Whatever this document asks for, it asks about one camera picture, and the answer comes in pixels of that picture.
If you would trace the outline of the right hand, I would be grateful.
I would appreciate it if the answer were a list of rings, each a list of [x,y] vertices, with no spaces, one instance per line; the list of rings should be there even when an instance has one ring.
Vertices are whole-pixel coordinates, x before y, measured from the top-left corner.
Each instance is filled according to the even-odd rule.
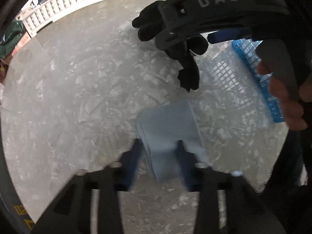
[[[270,79],[269,91],[271,95],[279,99],[285,123],[290,130],[301,131],[308,127],[308,124],[303,119],[303,106],[299,102],[290,99],[286,86],[276,79],[274,75]],[[300,87],[299,95],[302,101],[311,102],[311,75]]]

